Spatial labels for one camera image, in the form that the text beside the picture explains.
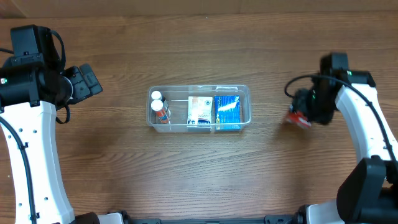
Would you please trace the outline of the red medicine box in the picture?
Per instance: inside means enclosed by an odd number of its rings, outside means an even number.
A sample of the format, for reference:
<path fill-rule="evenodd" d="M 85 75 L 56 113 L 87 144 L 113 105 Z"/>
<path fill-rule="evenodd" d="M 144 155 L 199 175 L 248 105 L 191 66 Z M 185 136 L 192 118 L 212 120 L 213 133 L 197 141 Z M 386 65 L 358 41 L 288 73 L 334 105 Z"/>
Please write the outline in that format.
<path fill-rule="evenodd" d="M 305 117 L 300 111 L 288 112 L 285 120 L 303 129 L 308 129 L 312 126 L 308 118 Z"/>

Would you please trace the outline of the black bottle white cap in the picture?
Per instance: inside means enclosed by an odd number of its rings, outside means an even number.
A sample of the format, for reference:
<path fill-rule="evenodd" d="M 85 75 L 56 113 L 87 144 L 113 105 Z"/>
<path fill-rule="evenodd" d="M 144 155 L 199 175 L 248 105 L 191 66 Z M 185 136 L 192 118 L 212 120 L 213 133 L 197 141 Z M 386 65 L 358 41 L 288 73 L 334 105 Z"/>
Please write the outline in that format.
<path fill-rule="evenodd" d="M 168 110 L 168 101 L 160 91 L 153 91 L 150 97 L 152 98 L 152 100 L 160 100 L 161 102 L 163 102 L 165 110 Z"/>

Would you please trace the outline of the orange tube white cap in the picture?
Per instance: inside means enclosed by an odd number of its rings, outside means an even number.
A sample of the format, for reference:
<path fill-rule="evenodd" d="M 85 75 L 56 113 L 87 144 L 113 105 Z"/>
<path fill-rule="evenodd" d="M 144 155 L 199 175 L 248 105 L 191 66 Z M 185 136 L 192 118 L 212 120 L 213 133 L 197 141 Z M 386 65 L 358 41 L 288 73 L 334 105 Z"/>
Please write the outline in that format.
<path fill-rule="evenodd" d="M 153 100 L 150 104 L 151 109 L 155 112 L 159 121 L 162 124 L 170 123 L 170 111 L 165 107 L 164 102 L 161 100 Z"/>

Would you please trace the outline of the blue medicine box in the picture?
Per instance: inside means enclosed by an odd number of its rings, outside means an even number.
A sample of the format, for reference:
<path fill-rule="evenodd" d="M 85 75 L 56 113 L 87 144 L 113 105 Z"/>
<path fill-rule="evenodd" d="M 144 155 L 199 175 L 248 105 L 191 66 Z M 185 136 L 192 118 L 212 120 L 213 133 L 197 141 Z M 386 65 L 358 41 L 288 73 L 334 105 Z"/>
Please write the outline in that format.
<path fill-rule="evenodd" d="M 219 95 L 215 100 L 216 131 L 237 131 L 241 129 L 239 95 Z"/>

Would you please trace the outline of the white plaster box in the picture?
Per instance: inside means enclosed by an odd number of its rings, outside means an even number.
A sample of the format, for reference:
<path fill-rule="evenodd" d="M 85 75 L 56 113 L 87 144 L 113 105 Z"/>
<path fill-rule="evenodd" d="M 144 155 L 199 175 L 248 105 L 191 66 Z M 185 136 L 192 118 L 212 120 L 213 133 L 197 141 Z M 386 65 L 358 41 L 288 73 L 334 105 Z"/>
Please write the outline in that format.
<path fill-rule="evenodd" d="M 212 97 L 189 96 L 187 124 L 199 128 L 210 128 L 212 124 L 212 109 Z"/>

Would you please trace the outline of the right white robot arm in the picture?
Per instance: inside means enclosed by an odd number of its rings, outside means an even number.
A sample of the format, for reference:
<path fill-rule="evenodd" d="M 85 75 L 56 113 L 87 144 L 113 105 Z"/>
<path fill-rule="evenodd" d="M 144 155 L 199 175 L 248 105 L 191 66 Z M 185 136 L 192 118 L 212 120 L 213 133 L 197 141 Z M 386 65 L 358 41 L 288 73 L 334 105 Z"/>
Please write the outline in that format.
<path fill-rule="evenodd" d="M 349 68 L 346 53 L 320 59 L 313 85 L 291 95 L 286 120 L 301 128 L 327 125 L 339 111 L 356 152 L 357 165 L 334 200 L 304 205 L 291 223 L 397 223 L 397 139 L 378 102 L 368 71 Z"/>

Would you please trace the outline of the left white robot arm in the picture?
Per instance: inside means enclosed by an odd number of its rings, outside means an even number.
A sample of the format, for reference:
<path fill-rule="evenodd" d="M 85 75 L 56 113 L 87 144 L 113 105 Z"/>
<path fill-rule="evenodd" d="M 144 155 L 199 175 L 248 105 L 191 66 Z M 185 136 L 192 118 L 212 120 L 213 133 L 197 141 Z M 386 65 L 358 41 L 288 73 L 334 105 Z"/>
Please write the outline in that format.
<path fill-rule="evenodd" d="M 11 29 L 11 56 L 1 68 L 1 128 L 16 195 L 16 223 L 125 223 L 121 212 L 75 215 L 60 171 L 57 111 L 102 91 L 88 64 L 66 67 L 60 35 L 47 27 Z"/>

